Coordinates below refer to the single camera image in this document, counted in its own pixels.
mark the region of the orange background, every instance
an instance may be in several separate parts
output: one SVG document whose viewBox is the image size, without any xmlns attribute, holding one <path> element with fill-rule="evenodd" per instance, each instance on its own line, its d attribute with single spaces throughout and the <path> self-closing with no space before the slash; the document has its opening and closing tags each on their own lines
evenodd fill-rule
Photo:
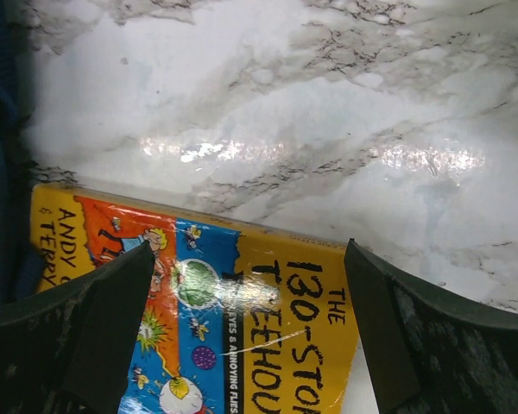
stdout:
<svg viewBox="0 0 518 414">
<path fill-rule="evenodd" d="M 164 368 L 173 376 L 179 375 L 179 326 L 178 326 L 178 301 L 170 287 L 171 268 L 176 258 L 176 218 L 159 214 L 150 214 L 144 210 L 126 210 L 118 205 L 92 200 L 84 197 L 75 197 L 75 201 L 83 206 L 85 214 L 85 230 L 88 237 L 87 248 L 92 255 L 100 261 L 103 248 L 113 251 L 120 250 L 123 246 L 98 235 L 103 229 L 120 238 L 138 237 L 145 229 L 162 229 L 167 236 L 167 247 L 160 251 L 157 260 L 160 260 L 167 269 L 161 281 L 161 291 L 155 292 L 155 298 L 148 298 L 146 308 L 153 310 L 160 324 L 165 326 L 166 334 L 163 340 L 157 344 L 157 352 L 163 359 Z M 112 224 L 113 218 L 118 218 L 119 230 L 115 230 Z"/>
</svg>

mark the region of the grey marble veining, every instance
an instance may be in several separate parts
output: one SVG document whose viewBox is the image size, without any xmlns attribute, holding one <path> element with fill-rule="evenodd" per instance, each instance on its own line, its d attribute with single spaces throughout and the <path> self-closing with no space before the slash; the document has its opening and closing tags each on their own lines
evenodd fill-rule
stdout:
<svg viewBox="0 0 518 414">
<path fill-rule="evenodd" d="M 9 19 L 45 180 L 355 237 L 518 312 L 518 0 L 30 0 Z M 361 357 L 350 413 L 374 410 Z"/>
</svg>

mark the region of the cartoon character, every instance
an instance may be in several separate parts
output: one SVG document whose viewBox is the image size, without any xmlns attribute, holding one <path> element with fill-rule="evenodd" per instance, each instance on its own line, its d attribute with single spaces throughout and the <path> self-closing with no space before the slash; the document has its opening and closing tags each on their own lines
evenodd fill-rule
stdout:
<svg viewBox="0 0 518 414">
<path fill-rule="evenodd" d="M 152 281 L 149 285 L 148 298 L 155 299 L 155 294 L 161 292 L 161 282 L 167 274 L 167 268 L 161 260 L 155 259 L 154 274 L 152 275 Z"/>
<path fill-rule="evenodd" d="M 194 335 L 196 338 L 199 338 L 200 341 L 204 342 L 205 334 L 209 332 L 209 329 L 206 327 L 208 323 L 209 321 L 199 323 L 197 317 L 192 317 L 190 319 L 190 330 L 192 331 L 192 335 Z"/>
<path fill-rule="evenodd" d="M 102 249 L 102 254 L 110 254 L 113 257 L 118 257 L 118 255 L 140 246 L 146 240 L 149 242 L 149 246 L 156 255 L 159 254 L 160 250 L 167 247 L 167 236 L 161 229 L 145 229 L 144 233 L 137 237 L 117 237 L 104 229 L 101 229 L 98 232 L 98 235 L 102 235 L 103 237 L 107 237 L 108 239 L 119 243 L 121 248 L 117 251 L 110 250 L 108 248 Z"/>
<path fill-rule="evenodd" d="M 194 250 L 198 248 L 198 239 L 201 237 L 201 230 L 193 224 L 191 227 L 187 227 L 184 229 L 184 240 L 186 241 L 186 246 L 190 250 Z"/>
<path fill-rule="evenodd" d="M 136 365 L 132 367 L 132 382 L 136 383 L 141 390 L 149 383 L 149 379 L 144 375 L 143 370 Z"/>
</svg>

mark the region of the book cover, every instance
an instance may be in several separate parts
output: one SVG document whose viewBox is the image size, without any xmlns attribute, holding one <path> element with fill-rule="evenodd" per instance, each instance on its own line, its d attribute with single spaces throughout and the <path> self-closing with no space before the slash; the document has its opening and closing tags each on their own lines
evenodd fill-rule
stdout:
<svg viewBox="0 0 518 414">
<path fill-rule="evenodd" d="M 119 412 L 341 411 L 358 339 L 343 245 L 62 185 L 35 187 L 31 241 L 41 291 L 150 243 Z"/>
</svg>

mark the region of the cartoon fly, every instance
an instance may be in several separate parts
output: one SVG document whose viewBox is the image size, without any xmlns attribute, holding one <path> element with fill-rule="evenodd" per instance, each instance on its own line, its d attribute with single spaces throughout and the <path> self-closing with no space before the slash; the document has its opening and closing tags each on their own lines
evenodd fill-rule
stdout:
<svg viewBox="0 0 518 414">
<path fill-rule="evenodd" d="M 195 250 L 198 248 L 198 239 L 201 237 L 201 230 L 198 229 L 198 226 L 193 224 L 191 227 L 186 227 L 184 229 L 184 240 L 186 241 L 186 246 L 190 250 Z"/>
<path fill-rule="evenodd" d="M 209 332 L 209 329 L 206 325 L 209 321 L 205 321 L 204 323 L 199 323 L 197 317 L 192 317 L 190 319 L 190 330 L 192 331 L 192 335 L 199 338 L 200 341 L 205 341 L 205 334 Z"/>
<path fill-rule="evenodd" d="M 143 370 L 136 365 L 132 367 L 132 382 L 136 383 L 141 390 L 149 383 L 149 379 L 144 375 Z"/>
</svg>

